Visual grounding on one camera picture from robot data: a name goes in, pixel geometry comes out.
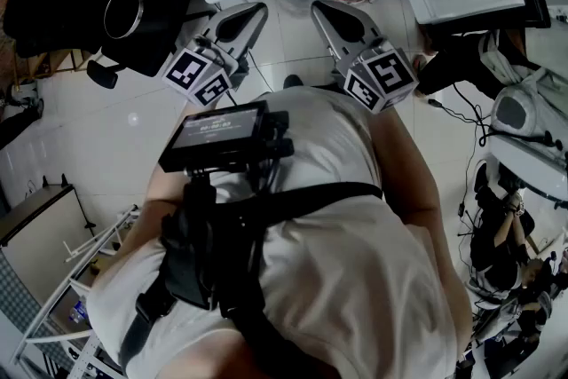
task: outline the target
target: white wall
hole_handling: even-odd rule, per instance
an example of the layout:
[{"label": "white wall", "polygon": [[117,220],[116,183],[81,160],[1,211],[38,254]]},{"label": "white wall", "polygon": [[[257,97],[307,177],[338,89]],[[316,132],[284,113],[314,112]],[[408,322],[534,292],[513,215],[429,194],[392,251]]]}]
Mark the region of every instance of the white wall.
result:
[{"label": "white wall", "polygon": [[[0,365],[13,379],[28,379],[28,375],[19,365],[10,363],[10,357],[20,342],[22,333],[10,322],[3,312],[0,312]],[[43,371],[43,354],[37,347],[29,345],[25,354]]]}]

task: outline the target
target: backpack strap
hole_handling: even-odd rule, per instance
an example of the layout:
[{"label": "backpack strap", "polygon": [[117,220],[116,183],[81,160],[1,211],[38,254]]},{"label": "backpack strap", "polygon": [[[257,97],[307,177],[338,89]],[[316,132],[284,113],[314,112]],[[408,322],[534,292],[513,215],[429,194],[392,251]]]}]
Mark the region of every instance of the backpack strap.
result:
[{"label": "backpack strap", "polygon": [[[264,233],[266,228],[282,221],[308,215],[343,199],[366,195],[382,199],[383,192],[379,187],[370,184],[341,182],[260,195],[245,201],[218,204],[218,207],[229,216],[233,213],[253,217],[254,225],[262,226]],[[255,253],[255,263],[258,263],[257,250]],[[254,282],[247,282],[246,286],[251,294],[262,295],[257,276]],[[129,361],[142,351],[154,323],[170,312],[175,301],[176,299],[166,289],[161,269],[158,278],[147,292],[138,296],[136,317],[122,341],[119,363],[124,374]],[[275,379],[319,376],[315,372],[310,356],[286,340],[274,328],[264,315],[262,307],[237,304],[234,307],[228,305],[229,309],[226,309],[225,305],[223,311],[223,302],[221,304],[224,316],[242,333],[265,373]]]}]

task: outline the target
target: black strap buckle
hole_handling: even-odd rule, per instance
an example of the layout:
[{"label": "black strap buckle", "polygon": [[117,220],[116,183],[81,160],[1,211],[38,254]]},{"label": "black strap buckle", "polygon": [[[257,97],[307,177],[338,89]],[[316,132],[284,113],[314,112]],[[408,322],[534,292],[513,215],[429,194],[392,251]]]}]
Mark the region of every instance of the black strap buckle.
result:
[{"label": "black strap buckle", "polygon": [[145,294],[136,299],[136,312],[148,324],[170,313],[176,299],[168,292],[162,280],[157,279]]}]

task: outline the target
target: black cable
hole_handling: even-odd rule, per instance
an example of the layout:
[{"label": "black cable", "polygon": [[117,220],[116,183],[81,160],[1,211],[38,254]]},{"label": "black cable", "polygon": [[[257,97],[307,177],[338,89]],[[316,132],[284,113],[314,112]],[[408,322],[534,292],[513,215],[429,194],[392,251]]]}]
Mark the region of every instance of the black cable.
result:
[{"label": "black cable", "polygon": [[468,165],[465,168],[465,191],[463,192],[463,197],[461,198],[461,204],[460,204],[460,208],[458,209],[458,215],[460,216],[460,218],[463,217],[463,212],[465,210],[465,198],[468,195],[468,188],[469,188],[469,184],[468,184],[468,172],[469,172],[469,166],[471,165],[471,160],[473,160],[473,157],[476,154],[476,147],[477,147],[477,127],[479,125],[476,124],[476,128],[473,131],[473,152],[471,153],[471,157],[468,160]]},{"label": "black cable", "polygon": [[262,71],[260,71],[260,68],[258,68],[258,65],[256,64],[255,58],[252,55],[252,52],[250,50],[248,50],[248,55],[250,56],[250,59],[252,60],[252,63],[255,65],[256,71],[260,74],[260,77],[263,78],[264,83],[266,84],[266,87],[268,87],[268,89],[270,90],[270,92],[274,93],[274,91],[272,90],[272,87],[270,86],[270,84],[268,83],[268,81],[266,81],[266,79],[264,78],[264,75],[262,73]]},{"label": "black cable", "polygon": [[475,227],[476,227],[476,224],[475,224],[475,223],[473,222],[473,220],[472,220],[472,219],[471,219],[471,217],[469,216],[469,212],[468,212],[467,210],[465,211],[465,214],[466,214],[466,215],[468,216],[468,218],[469,218],[469,221],[471,222],[471,225],[472,225],[472,226],[473,226],[473,228],[475,229]]},{"label": "black cable", "polygon": [[479,114],[479,112],[477,111],[476,107],[473,106],[473,104],[471,103],[471,101],[469,101],[468,99],[466,99],[463,94],[458,90],[457,86],[454,84],[452,84],[454,86],[454,90],[457,92],[457,94],[468,104],[471,106],[471,109],[473,109],[473,112],[476,115],[477,121],[479,122],[479,126],[481,127],[481,130],[483,131],[483,136],[479,139],[479,145],[482,147],[485,147],[485,144],[487,143],[487,135],[486,135],[486,131],[485,131],[485,124],[483,123],[483,119],[481,118],[481,115]]},{"label": "black cable", "polygon": [[[459,120],[460,122],[464,122],[464,123],[474,123],[474,124],[477,125],[478,127],[481,126],[481,123],[479,123],[477,120],[469,119],[468,117],[459,117],[459,116],[457,116],[457,115],[454,115],[454,114],[452,114],[452,112],[449,112],[449,111],[451,111],[451,110],[450,110],[450,109],[447,109],[446,107],[442,107],[441,109],[444,110],[444,111],[446,112],[446,114],[448,114],[450,117],[453,117],[454,119],[457,119],[457,120]],[[487,125],[486,123],[483,123],[483,125],[484,125],[486,128],[489,128],[489,127],[491,126],[491,125]]]},{"label": "black cable", "polygon": [[450,109],[449,107],[445,107],[445,106],[440,106],[440,108],[444,109],[449,115],[451,115],[452,117],[456,117],[458,119],[461,119],[463,122],[466,123],[477,123],[477,120],[474,119],[469,119],[468,117],[466,117],[464,114],[462,113],[456,113],[453,109]]},{"label": "black cable", "polygon": [[280,160],[272,160],[271,165],[268,167],[268,172],[266,173],[265,183],[263,188],[263,193],[270,192],[270,188],[276,179],[276,173],[278,172],[278,165]]},{"label": "black cable", "polygon": [[[469,231],[467,233],[473,232],[473,229],[471,229],[468,225],[466,225],[462,220],[460,220],[460,222],[469,229]],[[463,235],[461,237],[460,244],[458,245],[458,254],[460,255],[460,260],[465,264],[465,266],[468,269],[469,278],[473,279],[473,276],[472,276],[472,273],[471,273],[471,270],[472,270],[473,267],[472,267],[472,265],[469,265],[467,262],[465,262],[463,260],[463,257],[462,257],[462,244],[463,244],[463,241],[465,240],[466,237],[467,237],[467,235]]]},{"label": "black cable", "polygon": [[227,97],[233,102],[235,106],[237,106],[237,102],[234,100],[233,95],[231,95],[230,91],[227,91]]}]

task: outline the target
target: white metal rack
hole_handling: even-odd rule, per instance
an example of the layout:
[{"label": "white metal rack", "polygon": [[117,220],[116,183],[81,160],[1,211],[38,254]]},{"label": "white metal rack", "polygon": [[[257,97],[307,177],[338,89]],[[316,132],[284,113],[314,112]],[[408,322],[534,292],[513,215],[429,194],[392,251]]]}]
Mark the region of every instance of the white metal rack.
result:
[{"label": "white metal rack", "polygon": [[65,335],[45,336],[41,338],[34,338],[33,334],[43,324],[45,318],[49,316],[53,307],[69,288],[74,289],[79,296],[87,296],[89,294],[91,288],[79,282],[79,276],[84,271],[85,267],[89,265],[90,261],[99,252],[108,250],[107,248],[105,248],[105,246],[114,235],[122,244],[122,239],[120,237],[119,231],[126,225],[129,225],[131,222],[135,221],[138,218],[138,215],[138,207],[136,205],[132,205],[130,209],[122,214],[120,219],[114,225],[108,227],[105,231],[97,234],[92,239],[89,239],[77,249],[73,251],[67,249],[71,258],[80,257],[80,259],[77,261],[75,267],[73,267],[73,270],[69,273],[69,275],[53,291],[53,293],[40,309],[39,313],[29,324],[11,358],[11,362],[20,364],[23,367],[24,371],[26,371],[31,378],[36,379],[36,375],[34,375],[31,368],[27,367],[25,361],[22,361],[25,360],[25,356],[23,356],[22,353],[24,352],[24,349],[28,344],[59,343],[61,341],[69,341],[73,339],[88,337],[89,339],[87,340],[86,345],[79,354],[78,359],[75,360],[73,369],[69,373],[69,379],[82,378],[89,366],[95,367],[99,371],[113,377],[113,379],[124,379],[123,375],[117,373],[107,364],[94,357],[100,345],[100,341],[93,330],[85,330],[82,332]]}]

